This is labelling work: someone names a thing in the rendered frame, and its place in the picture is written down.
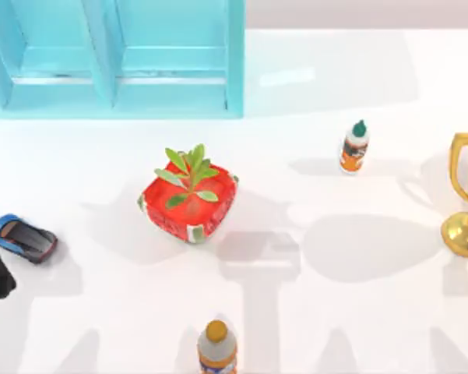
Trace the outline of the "green plant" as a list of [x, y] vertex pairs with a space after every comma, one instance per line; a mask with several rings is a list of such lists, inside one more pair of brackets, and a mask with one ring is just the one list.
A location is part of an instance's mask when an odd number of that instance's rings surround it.
[[182, 192], [168, 198], [165, 207], [167, 210], [183, 204], [191, 195], [196, 195], [200, 199], [216, 203], [219, 201], [217, 194], [210, 190], [198, 190], [200, 182], [215, 177], [218, 170], [211, 167], [209, 159], [205, 159], [205, 146], [200, 143], [189, 152], [175, 151], [171, 148], [165, 149], [169, 161], [178, 169], [178, 172], [167, 169], [155, 169], [156, 176], [169, 184], [182, 189]]

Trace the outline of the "red plant pot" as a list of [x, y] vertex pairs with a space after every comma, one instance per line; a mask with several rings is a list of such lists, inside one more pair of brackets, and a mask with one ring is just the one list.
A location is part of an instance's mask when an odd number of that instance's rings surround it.
[[184, 242], [204, 242], [229, 212], [238, 177], [211, 164], [206, 177], [197, 183], [181, 175], [175, 164], [160, 170], [138, 199], [140, 210], [159, 228]]

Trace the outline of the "green-capped orange bottle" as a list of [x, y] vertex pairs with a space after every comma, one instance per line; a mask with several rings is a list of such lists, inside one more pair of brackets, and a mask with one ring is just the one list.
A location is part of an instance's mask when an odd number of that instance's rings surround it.
[[370, 135], [364, 120], [355, 123], [347, 132], [340, 152], [340, 167], [349, 173], [359, 171], [368, 149]]

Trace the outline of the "light blue rack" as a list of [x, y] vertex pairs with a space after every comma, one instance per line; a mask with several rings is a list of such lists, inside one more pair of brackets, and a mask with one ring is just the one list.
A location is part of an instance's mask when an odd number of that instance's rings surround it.
[[0, 0], [0, 118], [239, 118], [246, 0]]

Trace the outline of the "orange-capped orange bottle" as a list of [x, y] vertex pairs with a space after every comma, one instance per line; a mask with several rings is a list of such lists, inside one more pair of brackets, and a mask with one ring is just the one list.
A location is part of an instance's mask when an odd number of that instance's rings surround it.
[[197, 341], [202, 374], [238, 374], [238, 344], [234, 333], [220, 319], [210, 321]]

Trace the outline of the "blue toy car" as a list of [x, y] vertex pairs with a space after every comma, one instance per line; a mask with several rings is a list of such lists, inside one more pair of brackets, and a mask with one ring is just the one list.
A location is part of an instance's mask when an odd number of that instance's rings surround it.
[[58, 238], [14, 214], [0, 217], [0, 247], [33, 264], [46, 261], [55, 251]]

